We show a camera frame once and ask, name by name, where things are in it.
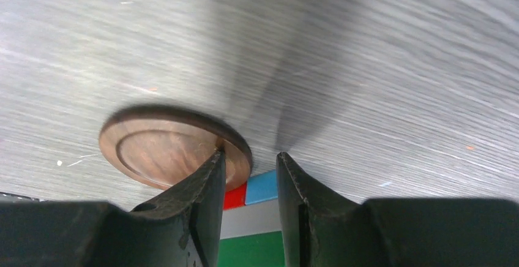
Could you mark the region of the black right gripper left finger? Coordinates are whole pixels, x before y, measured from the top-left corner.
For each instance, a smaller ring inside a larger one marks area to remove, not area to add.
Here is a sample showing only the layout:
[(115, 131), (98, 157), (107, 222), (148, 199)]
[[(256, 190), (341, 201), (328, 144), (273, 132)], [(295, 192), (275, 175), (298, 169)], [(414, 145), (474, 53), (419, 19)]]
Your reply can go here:
[(105, 201), (1, 203), (2, 266), (216, 266), (225, 154), (131, 211)]

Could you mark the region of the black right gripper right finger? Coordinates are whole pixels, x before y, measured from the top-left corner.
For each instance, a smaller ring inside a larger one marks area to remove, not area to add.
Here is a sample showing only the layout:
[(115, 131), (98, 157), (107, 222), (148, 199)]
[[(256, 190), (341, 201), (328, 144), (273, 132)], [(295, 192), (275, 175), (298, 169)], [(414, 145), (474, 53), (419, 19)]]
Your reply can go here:
[(355, 203), (277, 156), (287, 266), (517, 266), (518, 204), (496, 198)]

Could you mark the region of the dark walnut small coaster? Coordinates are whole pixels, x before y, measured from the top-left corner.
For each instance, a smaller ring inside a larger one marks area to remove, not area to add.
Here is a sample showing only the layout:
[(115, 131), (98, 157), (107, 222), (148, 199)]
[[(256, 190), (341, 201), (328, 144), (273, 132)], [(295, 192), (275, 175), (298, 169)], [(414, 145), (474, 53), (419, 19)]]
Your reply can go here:
[(192, 175), (216, 151), (225, 153), (225, 189), (245, 184), (253, 154), (225, 121), (191, 108), (144, 103), (114, 112), (99, 132), (100, 152), (128, 177), (167, 190)]

